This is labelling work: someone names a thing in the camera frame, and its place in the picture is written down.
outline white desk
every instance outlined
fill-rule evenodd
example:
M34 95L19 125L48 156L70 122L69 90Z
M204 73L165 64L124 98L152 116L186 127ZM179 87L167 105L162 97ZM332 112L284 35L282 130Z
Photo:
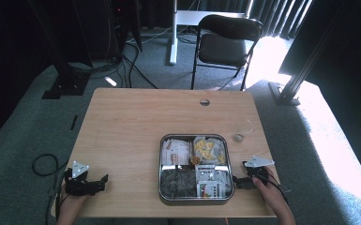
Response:
M210 14L217 14L228 17L245 17L245 13L216 12L216 11L187 11L177 10L177 0L173 2L173 38L171 48L171 64L176 64L177 59L177 25L198 25L200 20Z

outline metal tray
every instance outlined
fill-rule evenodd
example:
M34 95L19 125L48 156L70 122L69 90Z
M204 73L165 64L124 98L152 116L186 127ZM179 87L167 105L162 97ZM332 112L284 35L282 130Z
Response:
M158 192L168 205L224 204L233 196L227 143L217 134L168 134L160 142Z

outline hole in table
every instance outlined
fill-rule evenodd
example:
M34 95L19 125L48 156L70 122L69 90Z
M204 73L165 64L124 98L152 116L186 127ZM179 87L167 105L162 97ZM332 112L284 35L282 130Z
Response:
M208 106L210 104L210 101L209 101L209 99L204 98L204 99L200 100L200 104L202 106Z

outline black folding chair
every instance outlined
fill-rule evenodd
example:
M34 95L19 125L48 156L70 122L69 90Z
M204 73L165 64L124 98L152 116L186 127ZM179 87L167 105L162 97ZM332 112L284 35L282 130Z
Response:
M234 78L246 66L241 91L244 90L253 49L263 34L261 22L220 15L205 16L197 28L191 90L197 66L236 70Z

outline gray carpet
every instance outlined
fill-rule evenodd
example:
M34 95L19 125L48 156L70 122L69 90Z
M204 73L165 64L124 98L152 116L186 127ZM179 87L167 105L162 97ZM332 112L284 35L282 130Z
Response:
M181 38L193 39L193 36ZM264 133L276 161L282 185L298 224L361 224L361 166L348 144L320 90L304 83L298 96L301 105L279 106L268 82L285 83L278 67L289 46L286 41L265 38L259 44L248 75L247 87L256 101ZM189 89L194 46L179 41L177 64L169 62L170 40L153 38L143 44L132 70L132 88ZM125 56L132 61L136 52L127 45ZM105 65L95 62L96 67ZM130 87L126 79L130 65L92 74L83 96L62 96L42 100L57 73L48 67L32 83L15 112L0 130L0 224L45 224L46 208L54 175L38 176L32 170L35 158L53 154L58 164L69 158L90 98L98 87ZM216 69L202 69L195 89L236 91L241 80ZM112 87L104 76L117 82ZM74 116L78 116L73 126ZM43 157L36 169L55 170L54 160ZM77 224L113 224L114 218L80 218ZM274 218L230 218L230 224L276 224ZM49 224L55 224L49 217Z

